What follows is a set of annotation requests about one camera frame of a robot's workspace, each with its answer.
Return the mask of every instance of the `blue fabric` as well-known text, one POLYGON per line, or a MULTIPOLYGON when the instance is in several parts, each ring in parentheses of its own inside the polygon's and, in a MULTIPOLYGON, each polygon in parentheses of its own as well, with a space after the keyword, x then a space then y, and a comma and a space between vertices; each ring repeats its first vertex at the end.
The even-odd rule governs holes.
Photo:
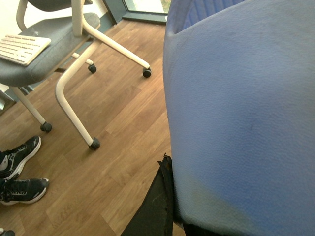
POLYGON ((221 234, 313 236, 315 1, 206 18, 193 3, 172 1, 164 41, 178 213, 221 234))

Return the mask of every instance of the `floor plank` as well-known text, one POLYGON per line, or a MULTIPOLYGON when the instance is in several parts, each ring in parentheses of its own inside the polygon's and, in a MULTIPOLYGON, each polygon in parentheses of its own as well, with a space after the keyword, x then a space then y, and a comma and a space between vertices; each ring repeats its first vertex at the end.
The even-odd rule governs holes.
MULTIPOLYGON (((118 236, 139 208, 158 170, 170 154, 162 78, 165 26, 122 21, 106 35, 151 65, 142 68, 102 45, 91 59, 97 72, 82 67, 65 88, 65 96, 101 147, 92 151, 66 118, 54 98, 60 74, 54 74, 28 99, 53 125, 46 134, 17 103, 0 116, 1 150, 33 135, 42 147, 19 177, 46 177, 46 195, 33 205, 0 206, 0 226, 18 236, 118 236)), ((174 235, 185 235, 174 225, 174 235)))

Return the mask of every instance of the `black sneaker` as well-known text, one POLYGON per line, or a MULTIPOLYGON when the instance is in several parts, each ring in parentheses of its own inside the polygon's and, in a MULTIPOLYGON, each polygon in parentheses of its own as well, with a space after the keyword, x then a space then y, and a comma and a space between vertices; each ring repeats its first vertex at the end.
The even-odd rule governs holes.
POLYGON ((4 161, 8 162, 8 166, 0 171, 0 178, 16 178, 23 170, 25 163, 38 152, 40 145, 41 138, 34 136, 15 149, 4 151, 4 161))
POLYGON ((15 236, 15 233, 12 230, 6 231, 4 229, 0 229, 0 236, 15 236))
POLYGON ((31 204, 44 196, 48 187, 48 179, 33 178, 26 180, 4 180, 0 185, 0 203, 13 205, 16 203, 31 204))

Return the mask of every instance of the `gray chair seat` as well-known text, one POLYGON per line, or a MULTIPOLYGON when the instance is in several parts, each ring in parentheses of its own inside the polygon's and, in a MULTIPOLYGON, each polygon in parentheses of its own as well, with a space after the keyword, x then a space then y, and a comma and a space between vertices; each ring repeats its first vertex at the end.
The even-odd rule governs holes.
MULTIPOLYGON (((84 16, 92 27, 100 26, 96 14, 87 13, 84 16)), ((50 38, 51 44, 28 66, 0 59, 0 83, 8 86, 21 87, 46 79, 49 73, 57 69, 65 58, 71 56, 90 37, 84 32, 81 37, 73 36, 71 17, 40 21, 20 35, 50 38)))

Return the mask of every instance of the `window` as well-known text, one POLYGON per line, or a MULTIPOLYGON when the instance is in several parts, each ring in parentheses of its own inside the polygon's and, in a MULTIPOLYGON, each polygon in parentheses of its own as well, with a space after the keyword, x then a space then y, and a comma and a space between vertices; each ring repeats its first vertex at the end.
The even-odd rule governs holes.
POLYGON ((168 13, 171 0, 124 0, 129 11, 168 13))

